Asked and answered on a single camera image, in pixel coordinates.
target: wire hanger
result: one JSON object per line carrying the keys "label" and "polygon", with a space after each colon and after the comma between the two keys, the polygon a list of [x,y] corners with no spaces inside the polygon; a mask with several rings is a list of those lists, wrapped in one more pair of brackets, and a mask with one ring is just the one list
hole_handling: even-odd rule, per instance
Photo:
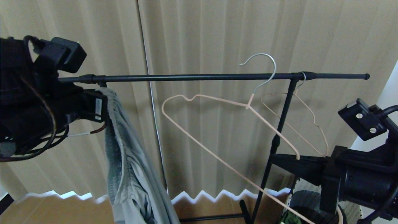
{"label": "wire hanger", "polygon": [[[326,136],[325,136],[325,134],[324,134],[322,128],[321,128],[319,125],[317,125],[316,122],[315,122],[315,113],[314,113],[314,112],[311,110],[311,108],[310,108],[310,107],[297,95],[297,92],[298,92],[300,86],[302,86],[302,85],[304,84],[304,82],[306,81],[306,75],[305,75],[305,73],[304,73],[304,72],[301,72],[301,73],[303,73],[303,75],[304,75],[304,81],[303,81],[300,85],[298,85],[298,87],[297,87],[296,91],[294,92],[293,96],[295,96],[295,97],[296,97],[296,98],[297,98],[297,99],[298,99],[298,100],[311,112],[312,117],[313,117],[314,126],[316,126],[316,127],[320,130],[320,132],[321,132],[321,134],[322,134],[322,137],[323,137],[323,139],[324,139],[324,142],[325,142],[325,145],[326,145],[326,151],[325,151],[325,153],[320,153],[319,150],[317,150],[307,139],[305,139],[301,134],[299,134],[298,131],[296,131],[290,124],[288,124],[287,122],[285,122],[285,124],[286,124],[287,126],[289,126],[289,127],[291,128],[291,130],[293,130],[298,136],[300,136],[300,138],[302,138],[302,139],[303,139],[313,150],[315,150],[320,156],[325,157],[325,156],[327,156],[327,154],[329,153],[329,145],[328,145],[328,141],[326,140]],[[275,96],[276,94],[287,94],[287,92],[265,93],[263,96],[265,96],[265,95]],[[273,114],[274,114],[275,116],[277,116],[278,118],[281,118],[278,114],[276,114],[270,107],[268,107],[268,106],[264,103],[262,97],[260,98],[260,100],[261,100],[261,103],[262,103],[268,110],[271,111],[271,113],[273,113]]]}
{"label": "wire hanger", "polygon": [[[274,72],[273,75],[270,77],[269,80],[265,81],[264,83],[258,85],[254,91],[253,94],[251,95],[249,102],[247,104],[243,104],[243,103],[239,103],[239,102],[234,102],[234,101],[230,101],[230,100],[226,100],[226,99],[222,99],[222,98],[217,98],[217,97],[213,97],[213,96],[207,96],[207,95],[203,95],[203,94],[197,94],[194,97],[192,97],[191,99],[187,98],[186,96],[180,94],[180,95],[175,95],[172,97],[167,98],[163,104],[162,104],[162,113],[164,114],[164,116],[166,116],[167,119],[169,119],[177,128],[179,128],[183,133],[185,133],[189,138],[191,138],[194,142],[196,142],[199,146],[201,146],[204,150],[206,150],[208,153],[210,153],[212,156],[214,156],[217,160],[219,160],[222,164],[224,164],[225,166],[227,166],[230,170],[234,171],[238,176],[240,176],[241,178],[243,178],[245,181],[247,181],[249,184],[251,184],[253,187],[255,187],[256,189],[258,189],[259,191],[261,191],[262,193],[264,193],[265,195],[267,195],[268,197],[270,197],[272,200],[274,200],[276,203],[280,204],[281,206],[285,207],[287,210],[291,211],[292,213],[294,213],[295,215],[299,216],[300,218],[302,218],[303,220],[305,220],[306,222],[310,223],[310,224],[315,224],[313,222],[311,222],[309,219],[307,219],[305,216],[301,215],[300,213],[296,212],[295,210],[293,210],[292,208],[288,207],[287,205],[285,205],[285,203],[281,202],[280,200],[278,200],[276,197],[272,196],[271,194],[269,194],[267,191],[265,191],[264,189],[262,189],[261,187],[259,187],[258,185],[256,185],[253,181],[249,180],[247,177],[245,177],[243,174],[241,174],[239,171],[237,171],[236,169],[234,169],[232,166],[230,166],[227,162],[225,162],[224,160],[222,160],[220,157],[218,157],[216,154],[214,154],[212,151],[210,151],[206,146],[204,146],[200,141],[198,141],[197,139],[195,139],[191,134],[189,134],[186,130],[184,130],[179,124],[177,124],[177,122],[175,122],[173,119],[171,119],[171,117],[169,117],[166,112],[164,111],[164,106],[165,104],[174,98],[177,97],[182,97],[184,100],[186,101],[193,101],[196,97],[204,97],[204,98],[209,98],[209,99],[213,99],[213,100],[217,100],[217,101],[221,101],[221,102],[225,102],[225,103],[229,103],[229,104],[233,104],[233,105],[237,105],[237,106],[242,106],[245,107],[246,109],[250,109],[261,121],[263,121],[269,128],[271,128],[271,130],[273,130],[279,137],[281,137],[289,146],[290,148],[292,148],[292,150],[296,153],[296,159],[299,160],[300,159],[300,154],[298,152],[298,150],[296,149],[296,147],[294,147],[294,145],[289,142],[289,140],[283,136],[278,130],[276,130],[265,118],[263,118],[257,111],[255,111],[252,106],[250,105],[251,101],[253,100],[254,94],[256,92],[256,90],[260,87],[265,85],[267,82],[269,82],[273,76],[275,75],[276,72],[276,63],[275,60],[268,54],[264,54],[264,53],[260,53],[260,54],[256,54],[251,56],[246,62],[248,62],[251,58],[253,58],[254,56],[257,55],[266,55],[269,56],[273,63],[274,63]],[[341,211],[338,209],[338,214],[339,214],[339,224],[343,223],[343,215],[341,213]]]}

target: white label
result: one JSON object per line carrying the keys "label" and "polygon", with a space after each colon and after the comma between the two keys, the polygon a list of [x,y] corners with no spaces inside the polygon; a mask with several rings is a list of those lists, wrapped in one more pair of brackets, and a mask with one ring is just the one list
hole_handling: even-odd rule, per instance
{"label": "white label", "polygon": [[96,114],[101,115],[102,99],[96,98]]}

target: curtain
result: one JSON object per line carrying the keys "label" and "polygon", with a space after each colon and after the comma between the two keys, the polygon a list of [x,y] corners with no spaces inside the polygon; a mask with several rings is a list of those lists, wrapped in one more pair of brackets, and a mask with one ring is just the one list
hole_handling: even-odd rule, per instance
{"label": "curtain", "polygon": [[[272,63],[255,53],[271,54],[277,72],[369,73],[365,80],[311,80],[298,95],[314,110],[331,149],[349,146],[355,133],[337,111],[356,98],[373,104],[398,58],[398,2],[369,1],[0,1],[0,36],[43,39],[59,36],[79,41],[87,58],[77,74],[166,75],[270,73]],[[154,118],[157,120],[164,175],[170,197],[182,191],[213,197],[225,189],[238,195],[257,192],[189,140],[161,113],[163,101],[176,94],[208,94],[246,103],[261,81],[109,83],[117,91],[140,133],[159,177],[163,178]],[[94,85],[82,85],[96,88]],[[268,92],[287,91],[287,81],[259,89],[252,103],[271,124],[278,119],[261,104]],[[284,96],[263,100],[280,113]],[[206,99],[171,100],[165,107],[183,128],[222,159],[260,183],[274,133],[253,114]],[[311,126],[311,114],[293,99],[287,122],[320,150],[322,136]],[[74,122],[71,133],[99,124]],[[283,133],[302,155],[315,155],[294,132]],[[291,153],[281,143],[279,153]],[[103,133],[66,139],[38,158],[3,163],[0,179],[14,198],[26,192],[55,190],[106,193]],[[267,183],[277,189],[286,173],[273,167]]]}
{"label": "curtain", "polygon": [[[374,104],[398,58],[396,1],[139,1],[150,74],[271,73],[273,66],[255,53],[271,54],[278,73],[370,73],[365,80],[312,80],[298,95],[314,110],[316,121],[335,145],[350,146],[356,135],[337,111],[356,98]],[[257,192],[161,113],[165,99],[207,94],[247,103],[263,81],[155,82],[154,100],[170,196],[201,190],[216,197],[222,189],[238,195]],[[260,102],[267,92],[287,91],[288,81],[261,87],[252,102],[271,124],[278,119]],[[263,100],[281,113],[285,97]],[[165,111],[193,137],[238,171],[260,184],[275,135],[243,108],[199,98],[171,100]],[[319,150],[322,135],[312,115],[293,99],[287,122]],[[316,155],[287,126],[283,134],[302,155]],[[292,153],[282,141],[278,153]],[[267,187],[277,189],[285,173],[273,166]]]}

